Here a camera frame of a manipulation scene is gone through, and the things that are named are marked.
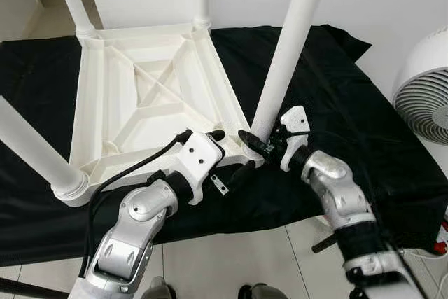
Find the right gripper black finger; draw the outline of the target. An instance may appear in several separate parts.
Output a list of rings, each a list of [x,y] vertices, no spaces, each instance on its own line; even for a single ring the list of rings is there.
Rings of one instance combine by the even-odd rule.
[[[269,156],[270,149],[265,140],[260,139],[248,130],[238,130],[238,137],[244,142],[244,145],[251,151],[261,156]]]

